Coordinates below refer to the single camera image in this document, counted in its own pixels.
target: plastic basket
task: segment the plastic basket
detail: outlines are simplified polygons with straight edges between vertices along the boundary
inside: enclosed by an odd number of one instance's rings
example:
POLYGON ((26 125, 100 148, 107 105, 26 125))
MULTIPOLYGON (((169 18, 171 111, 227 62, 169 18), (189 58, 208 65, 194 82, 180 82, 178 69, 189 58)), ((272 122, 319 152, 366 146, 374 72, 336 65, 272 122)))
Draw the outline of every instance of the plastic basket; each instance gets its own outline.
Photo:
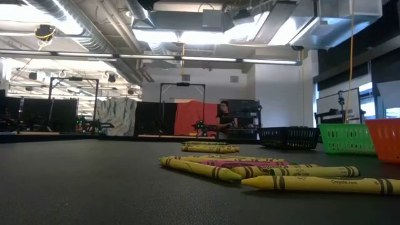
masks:
POLYGON ((400 163, 400 119, 372 119, 366 123, 378 158, 400 163))
POLYGON ((269 127, 258 129, 261 144, 279 149, 315 149, 319 131, 308 127, 269 127))
POLYGON ((365 124, 320 124, 319 129, 329 154, 376 155, 365 124))

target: black mat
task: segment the black mat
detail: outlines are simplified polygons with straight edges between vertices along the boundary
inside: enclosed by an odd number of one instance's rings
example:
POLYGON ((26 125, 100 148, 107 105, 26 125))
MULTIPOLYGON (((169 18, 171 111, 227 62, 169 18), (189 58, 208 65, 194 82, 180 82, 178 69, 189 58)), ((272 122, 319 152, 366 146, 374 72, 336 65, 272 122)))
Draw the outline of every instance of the black mat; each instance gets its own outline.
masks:
MULTIPOLYGON (((262 192, 159 167, 190 155, 178 143, 53 141, 0 144, 0 224, 384 224, 400 197, 262 192)), ((240 145, 238 155, 322 166, 357 166, 363 176, 400 179, 374 157, 240 145)))

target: woman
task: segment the woman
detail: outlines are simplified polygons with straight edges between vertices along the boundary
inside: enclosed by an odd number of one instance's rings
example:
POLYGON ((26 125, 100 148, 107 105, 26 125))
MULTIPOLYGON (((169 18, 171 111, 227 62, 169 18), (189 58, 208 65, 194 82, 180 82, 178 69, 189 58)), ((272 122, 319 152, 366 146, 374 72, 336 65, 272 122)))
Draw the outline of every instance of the woman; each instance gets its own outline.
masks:
POLYGON ((228 101, 221 101, 221 104, 219 105, 219 112, 217 115, 217 130, 219 132, 218 138, 227 139, 228 135, 225 133, 226 129, 237 127, 238 119, 229 117, 228 101))

